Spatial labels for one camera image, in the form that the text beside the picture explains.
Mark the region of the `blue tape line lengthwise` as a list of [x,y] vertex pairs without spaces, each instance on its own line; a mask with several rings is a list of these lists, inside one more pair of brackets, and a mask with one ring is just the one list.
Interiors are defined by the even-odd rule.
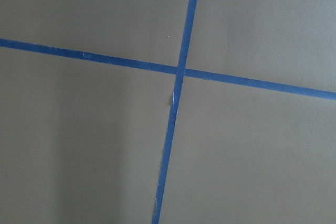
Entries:
[[197,0],[188,0],[188,6],[185,17],[185,24],[183,30],[183,37],[180,47],[180,54],[178,64],[176,66],[176,74],[174,81],[174,89],[172,92],[172,104],[170,107],[169,119],[167,122],[167,129],[165,135],[165,142],[163,147],[160,173],[157,181],[157,189],[155,195],[155,208],[152,216],[152,223],[159,223],[162,211],[165,186],[167,180],[167,173],[169,170],[169,162],[171,157],[171,150],[173,146],[174,133],[176,127],[176,120],[178,109],[180,105],[183,81],[185,77],[186,63],[188,58],[188,51],[190,47],[190,41],[192,36],[192,29],[195,17]]

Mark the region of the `blue tape line crosswise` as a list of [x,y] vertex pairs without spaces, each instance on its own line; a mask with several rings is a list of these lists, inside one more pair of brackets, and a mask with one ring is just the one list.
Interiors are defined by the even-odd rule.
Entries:
[[[112,57],[100,54],[94,54],[89,52],[83,51],[76,51],[70,49],[63,49],[57,47],[50,47],[38,44],[31,44],[27,42],[15,41],[15,40],[7,40],[1,39],[1,47],[10,48],[10,49],[17,49],[23,51],[30,51],[36,52],[41,54],[47,55],[54,55],[72,59],[80,59],[86,61],[93,61],[104,63],[108,65],[116,65],[116,66],[123,66],[129,68],[136,68],[136,69],[143,69],[149,70],[154,72],[161,72],[161,73],[168,73],[168,74],[177,74],[177,67],[162,65],[158,63],[152,62],[145,62],[145,61],[138,61],[132,59],[125,59],[119,57]],[[316,97],[328,100],[335,100],[335,92],[331,91],[324,91],[312,88],[305,88],[299,86],[292,86],[283,83],[275,83],[269,81],[262,81],[256,79],[247,79],[243,77],[236,77],[226,74],[220,73],[213,73],[195,69],[186,69],[185,76],[204,79],[204,80],[212,80],[217,82],[229,83],[229,84],[236,84],[241,86],[253,87],[253,88],[260,88],[272,91],[279,91],[279,92],[286,92],[298,95],[305,95],[309,97]]]

